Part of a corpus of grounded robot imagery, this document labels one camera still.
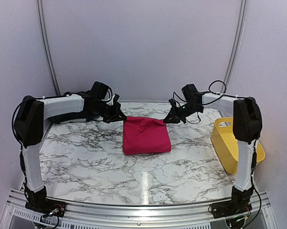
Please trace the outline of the pink garment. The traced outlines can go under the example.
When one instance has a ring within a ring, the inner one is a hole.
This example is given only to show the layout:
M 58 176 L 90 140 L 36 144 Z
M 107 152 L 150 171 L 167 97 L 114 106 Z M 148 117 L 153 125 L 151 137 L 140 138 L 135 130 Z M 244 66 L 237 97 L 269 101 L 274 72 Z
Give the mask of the pink garment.
M 159 119 L 127 117 L 123 123 L 123 152 L 125 155 L 156 154 L 171 151 L 166 124 Z

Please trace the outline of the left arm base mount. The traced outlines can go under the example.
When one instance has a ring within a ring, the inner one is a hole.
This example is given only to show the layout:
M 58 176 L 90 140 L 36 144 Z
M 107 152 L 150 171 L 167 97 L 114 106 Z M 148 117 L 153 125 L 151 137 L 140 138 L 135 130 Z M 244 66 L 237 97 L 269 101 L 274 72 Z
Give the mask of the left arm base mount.
M 66 210 L 66 202 L 47 198 L 43 207 L 36 207 L 27 201 L 25 208 L 43 213 L 45 216 L 63 217 Z

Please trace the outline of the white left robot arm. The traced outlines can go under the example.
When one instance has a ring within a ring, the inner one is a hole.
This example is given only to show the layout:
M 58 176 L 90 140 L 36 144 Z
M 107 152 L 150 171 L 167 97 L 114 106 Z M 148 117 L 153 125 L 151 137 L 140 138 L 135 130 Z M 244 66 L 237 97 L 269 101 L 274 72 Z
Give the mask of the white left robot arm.
M 39 150 L 44 135 L 44 121 L 64 122 L 119 122 L 126 116 L 118 102 L 119 95 L 101 82 L 94 82 L 84 92 L 66 92 L 52 97 L 25 96 L 12 115 L 12 132 L 20 144 L 21 169 L 25 176 L 27 201 L 40 212 L 47 212 L 51 202 L 46 197 L 40 168 Z

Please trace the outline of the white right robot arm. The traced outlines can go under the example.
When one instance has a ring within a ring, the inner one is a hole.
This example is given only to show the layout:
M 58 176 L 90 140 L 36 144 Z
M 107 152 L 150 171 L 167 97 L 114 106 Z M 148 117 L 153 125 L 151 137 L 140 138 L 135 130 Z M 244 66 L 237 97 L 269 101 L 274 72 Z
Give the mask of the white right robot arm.
M 204 108 L 231 112 L 233 115 L 233 135 L 238 144 L 238 168 L 227 210 L 236 214 L 245 207 L 255 189 L 253 175 L 257 163 L 256 149 L 263 126 L 260 108 L 253 97 L 232 96 L 211 90 L 200 92 L 193 84 L 185 85 L 182 93 L 184 105 L 180 105 L 174 98 L 169 99 L 171 109 L 164 123 L 186 123 L 188 116 L 203 113 Z

